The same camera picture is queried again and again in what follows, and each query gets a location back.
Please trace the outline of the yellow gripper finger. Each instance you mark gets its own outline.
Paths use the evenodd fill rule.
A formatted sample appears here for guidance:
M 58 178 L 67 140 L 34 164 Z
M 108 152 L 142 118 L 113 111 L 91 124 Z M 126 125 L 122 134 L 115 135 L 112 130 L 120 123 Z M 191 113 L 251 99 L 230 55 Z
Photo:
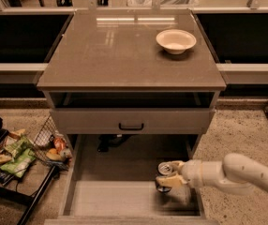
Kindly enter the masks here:
M 181 160 L 171 161 L 170 164 L 174 170 L 180 170 L 185 165 L 185 163 Z
M 158 176 L 156 182 L 165 188 L 179 188 L 187 184 L 187 181 L 179 174 L 172 176 Z

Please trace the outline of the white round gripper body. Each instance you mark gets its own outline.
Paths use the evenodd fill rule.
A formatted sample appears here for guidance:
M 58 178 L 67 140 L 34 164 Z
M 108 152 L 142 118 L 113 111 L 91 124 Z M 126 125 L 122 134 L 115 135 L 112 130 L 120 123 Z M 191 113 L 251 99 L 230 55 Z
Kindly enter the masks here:
M 200 188 L 203 186 L 200 160 L 186 162 L 182 166 L 181 175 L 186 182 L 186 186 L 190 188 Z

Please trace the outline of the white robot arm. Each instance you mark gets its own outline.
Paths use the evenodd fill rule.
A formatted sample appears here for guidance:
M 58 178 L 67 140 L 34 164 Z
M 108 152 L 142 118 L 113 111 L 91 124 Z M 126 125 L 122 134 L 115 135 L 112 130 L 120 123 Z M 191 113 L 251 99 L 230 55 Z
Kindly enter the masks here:
M 174 160 L 157 166 L 156 188 L 213 187 L 224 193 L 246 195 L 253 187 L 268 193 L 268 167 L 241 154 L 227 154 L 221 161 Z

